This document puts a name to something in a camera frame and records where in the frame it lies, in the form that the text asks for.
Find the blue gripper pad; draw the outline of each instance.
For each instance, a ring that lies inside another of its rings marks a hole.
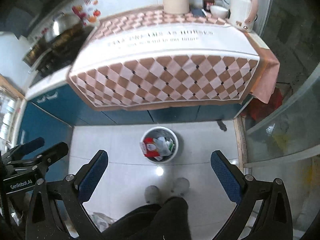
[[[215,152],[211,154],[211,167],[217,175],[229,199],[238,205],[242,198],[240,184]]]
[[[78,200],[80,203],[89,201],[107,166],[108,154],[102,151],[102,154],[79,184]]]

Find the bowl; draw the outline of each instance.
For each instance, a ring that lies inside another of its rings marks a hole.
[[[228,9],[218,5],[210,6],[210,11],[212,16],[215,18],[225,19],[228,14]]]
[[[161,136],[163,136],[164,138],[167,138],[167,139],[172,139],[172,141],[174,143],[174,147],[172,150],[172,155],[164,156],[161,161],[157,161],[155,158],[146,157],[150,162],[152,162],[154,164],[168,163],[169,161],[171,161],[175,157],[175,155],[178,152],[179,142],[178,142],[177,136],[174,134],[173,131],[171,131],[170,129],[168,129],[166,127],[162,127],[162,126],[154,127],[154,128],[151,128],[150,130],[146,131],[144,133],[144,135],[142,136],[140,143],[142,143],[143,140],[147,137],[159,138]]]

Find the white countertop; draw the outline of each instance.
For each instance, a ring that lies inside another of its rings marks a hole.
[[[31,86],[25,95],[27,101],[67,83],[67,75],[71,66],[64,67]]]

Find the shoe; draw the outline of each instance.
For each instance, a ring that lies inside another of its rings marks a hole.
[[[183,197],[188,193],[190,182],[186,178],[177,178],[173,183],[170,197]]]
[[[159,204],[160,203],[160,190],[157,186],[146,187],[144,191],[144,198],[147,204]]]

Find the screw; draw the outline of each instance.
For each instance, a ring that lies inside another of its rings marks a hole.
[[[44,179],[42,179],[42,178],[37,180],[38,185],[41,185],[43,182],[44,182]]]
[[[247,181],[253,181],[253,176],[252,175],[249,175],[249,174],[247,174],[246,176],[245,176],[245,179],[247,180]]]
[[[72,181],[74,179],[74,177],[75,177],[74,175],[69,174],[66,176],[66,181]]]
[[[277,183],[277,184],[279,184],[279,185],[281,185],[283,182],[282,182],[282,180],[281,180],[281,179],[276,178],[276,183]]]

